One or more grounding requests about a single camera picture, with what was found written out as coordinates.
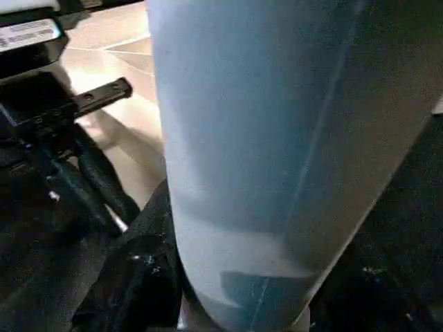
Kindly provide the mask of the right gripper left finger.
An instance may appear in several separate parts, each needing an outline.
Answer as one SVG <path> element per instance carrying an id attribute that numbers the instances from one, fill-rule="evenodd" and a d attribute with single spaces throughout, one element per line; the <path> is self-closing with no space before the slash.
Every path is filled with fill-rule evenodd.
<path id="1" fill-rule="evenodd" d="M 72 331 L 174 329 L 182 300 L 170 192 L 162 181 L 114 244 L 71 320 Z"/>

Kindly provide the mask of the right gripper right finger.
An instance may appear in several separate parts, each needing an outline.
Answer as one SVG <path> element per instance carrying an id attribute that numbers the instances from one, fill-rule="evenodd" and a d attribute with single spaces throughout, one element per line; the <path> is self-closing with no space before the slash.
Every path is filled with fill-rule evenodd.
<path id="1" fill-rule="evenodd" d="M 348 247 L 311 301 L 312 331 L 441 331 L 411 287 Z"/>

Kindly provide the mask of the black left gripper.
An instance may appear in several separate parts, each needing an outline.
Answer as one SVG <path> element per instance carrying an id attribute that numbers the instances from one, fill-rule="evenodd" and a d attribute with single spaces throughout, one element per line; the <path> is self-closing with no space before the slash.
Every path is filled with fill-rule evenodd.
<path id="1" fill-rule="evenodd" d="M 123 77 L 75 95 L 46 71 L 68 42 L 57 17 L 1 18 L 1 165 L 20 163 L 24 150 L 39 138 L 132 96 L 133 88 Z"/>

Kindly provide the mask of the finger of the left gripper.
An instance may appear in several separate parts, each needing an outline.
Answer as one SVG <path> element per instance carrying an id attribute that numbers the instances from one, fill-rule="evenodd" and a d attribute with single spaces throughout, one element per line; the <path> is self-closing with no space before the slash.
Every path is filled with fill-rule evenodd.
<path id="1" fill-rule="evenodd" d="M 108 237 L 122 235 L 123 231 L 114 221 L 102 199 L 70 162 L 52 162 L 45 180 L 84 228 L 103 233 Z"/>
<path id="2" fill-rule="evenodd" d="M 99 197 L 122 221 L 133 221 L 140 213 L 135 200 L 123 189 L 120 179 L 103 150 L 89 136 L 77 136 L 78 165 Z"/>

